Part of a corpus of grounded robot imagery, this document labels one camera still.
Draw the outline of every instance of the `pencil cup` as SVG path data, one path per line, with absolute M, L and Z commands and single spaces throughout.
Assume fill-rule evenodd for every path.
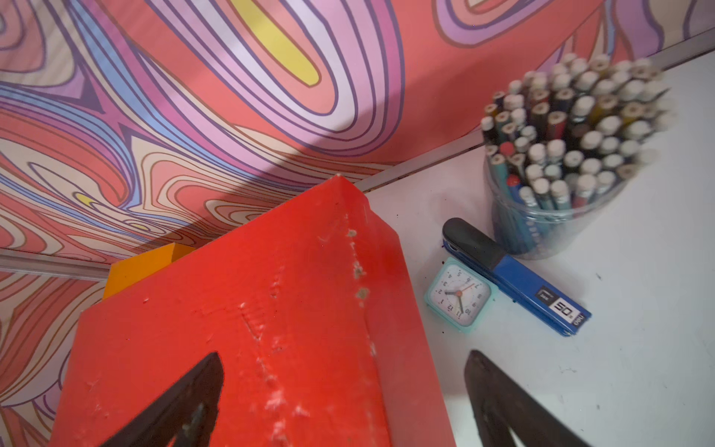
M 486 159 L 484 177 L 493 198 L 494 238 L 510 255 L 525 260 L 544 259 L 566 249 L 626 185 L 622 182 L 597 200 L 572 210 L 529 208 L 496 183 L 488 163 Z

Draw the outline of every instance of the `psychedelic wallpaper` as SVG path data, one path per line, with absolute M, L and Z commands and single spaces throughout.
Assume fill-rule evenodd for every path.
M 104 283 L 0 272 L 0 446 L 44 446 L 79 313 Z
M 712 0 L 0 0 L 0 247 L 199 247 L 464 135 L 566 52 L 644 57 L 714 26 Z M 69 306 L 101 287 L 2 281 L 0 446 L 43 445 Z M 54 351 L 29 341 L 57 325 Z M 23 355 L 36 375 L 10 369 Z

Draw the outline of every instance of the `white table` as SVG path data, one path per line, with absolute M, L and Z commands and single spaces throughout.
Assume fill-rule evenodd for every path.
M 564 338 L 504 295 L 463 335 L 423 296 L 448 256 L 442 224 L 492 234 L 483 148 L 368 193 L 400 235 L 459 447 L 480 441 L 463 369 L 482 350 L 593 446 L 715 445 L 715 53 L 670 70 L 681 121 L 567 251 L 529 268 L 593 317 Z

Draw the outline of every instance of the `small square clock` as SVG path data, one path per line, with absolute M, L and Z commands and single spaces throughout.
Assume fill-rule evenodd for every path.
M 490 280 L 450 257 L 427 290 L 425 301 L 440 317 L 468 333 L 497 290 Z

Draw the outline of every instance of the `red wooden box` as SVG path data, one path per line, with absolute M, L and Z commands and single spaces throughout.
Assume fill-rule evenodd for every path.
M 341 177 L 83 312 L 50 446 L 98 446 L 212 351 L 212 446 L 455 445 L 398 236 Z

